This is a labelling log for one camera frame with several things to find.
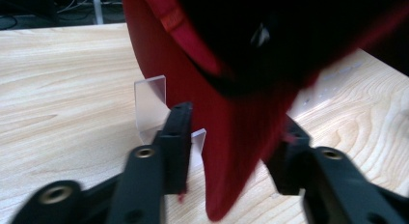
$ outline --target light wood tabletop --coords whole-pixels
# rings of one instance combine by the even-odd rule
[[[351,68],[330,98],[293,118],[313,146],[346,152],[369,180],[407,196],[409,79],[361,50],[331,67]],[[50,182],[85,189],[120,173],[141,145],[133,90],[141,79],[125,24],[0,32],[1,223]],[[167,196],[167,210],[169,223],[209,223],[202,167],[183,204]],[[303,222],[300,197],[279,195],[262,165],[221,221]]]

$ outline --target red fabric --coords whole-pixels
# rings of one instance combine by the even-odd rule
[[[200,66],[209,64],[205,68],[213,74],[220,74],[223,64],[186,22],[177,1],[162,1],[171,1],[170,7],[151,8],[146,0],[123,0],[129,34],[144,76],[166,76],[168,106],[192,101],[193,129],[207,130],[205,206],[209,219],[217,221],[230,210],[258,161],[274,152],[282,138],[285,113],[301,88],[283,81],[239,98],[222,97],[189,57]]]

